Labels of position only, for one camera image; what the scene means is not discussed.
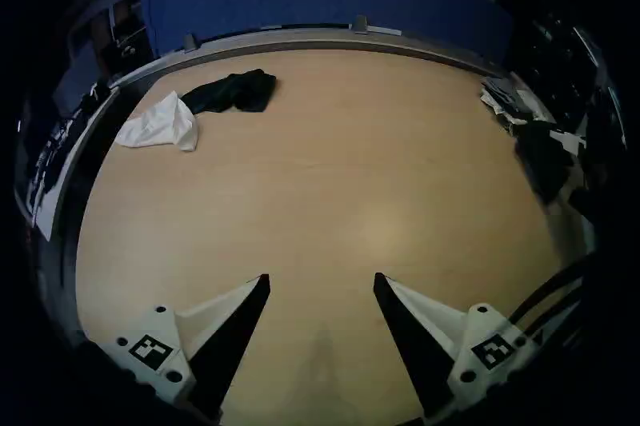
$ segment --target table surface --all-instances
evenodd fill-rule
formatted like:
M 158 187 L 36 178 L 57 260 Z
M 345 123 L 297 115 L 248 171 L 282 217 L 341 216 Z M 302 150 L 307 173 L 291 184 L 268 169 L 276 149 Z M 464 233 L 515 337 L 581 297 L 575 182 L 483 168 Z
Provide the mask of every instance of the table surface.
M 113 340 L 154 305 L 187 309 L 260 273 L 271 295 L 226 424 L 396 424 L 418 398 L 372 287 L 383 272 L 458 309 L 506 315 L 561 267 L 480 77 L 345 50 L 253 54 L 161 78 L 278 77 L 264 113 L 202 113 L 193 153 L 112 145 L 78 244 L 78 315 Z

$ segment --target clutter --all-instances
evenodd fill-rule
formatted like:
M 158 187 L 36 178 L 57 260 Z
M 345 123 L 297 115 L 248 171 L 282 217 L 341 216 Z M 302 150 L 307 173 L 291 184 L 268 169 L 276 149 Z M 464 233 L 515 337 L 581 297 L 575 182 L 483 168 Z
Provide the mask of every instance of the clutter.
M 182 151 L 194 151 L 198 125 L 189 108 L 172 91 L 139 117 L 126 121 L 115 142 L 130 148 L 173 143 Z
M 240 111 L 262 112 L 274 92 L 276 77 L 262 70 L 230 74 L 213 83 L 199 86 L 182 96 L 182 101 L 198 114 L 203 111 L 221 113 L 235 105 Z

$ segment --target cable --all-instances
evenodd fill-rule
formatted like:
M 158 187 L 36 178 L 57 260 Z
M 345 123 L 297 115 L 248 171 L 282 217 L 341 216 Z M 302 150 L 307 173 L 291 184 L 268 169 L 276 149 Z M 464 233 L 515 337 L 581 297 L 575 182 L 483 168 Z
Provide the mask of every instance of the cable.
M 535 305 L 544 300 L 554 291 L 567 286 L 569 283 L 576 281 L 582 277 L 586 271 L 587 265 L 590 262 L 590 255 L 582 258 L 580 261 L 567 266 L 561 272 L 552 276 L 542 286 L 536 289 L 531 295 L 526 298 L 520 306 L 509 317 L 509 321 L 512 324 L 516 324 L 520 321 Z
M 542 326 L 544 326 L 551 318 L 556 317 L 564 310 L 573 306 L 575 303 L 582 299 L 582 286 L 578 286 L 576 289 L 570 291 L 555 305 L 547 309 L 543 314 L 537 317 L 533 323 L 525 330 L 527 336 L 533 336 Z

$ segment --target blue partition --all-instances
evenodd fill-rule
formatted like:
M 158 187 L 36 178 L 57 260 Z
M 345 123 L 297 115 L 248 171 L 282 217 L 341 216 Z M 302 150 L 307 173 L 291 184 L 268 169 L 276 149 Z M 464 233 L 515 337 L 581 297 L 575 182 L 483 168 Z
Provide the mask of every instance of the blue partition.
M 511 17 L 489 0 L 142 0 L 151 47 L 158 55 L 182 46 L 185 34 L 207 39 L 264 26 L 352 23 L 402 30 L 500 62 Z

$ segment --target crumpled towel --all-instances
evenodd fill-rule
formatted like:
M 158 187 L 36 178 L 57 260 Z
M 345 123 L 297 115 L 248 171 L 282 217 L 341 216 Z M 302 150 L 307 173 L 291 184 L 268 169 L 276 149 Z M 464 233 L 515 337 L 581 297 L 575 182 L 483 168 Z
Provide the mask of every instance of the crumpled towel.
M 194 114 L 172 91 L 141 116 L 125 121 L 115 142 L 130 148 L 173 143 L 182 151 L 194 151 L 198 124 Z

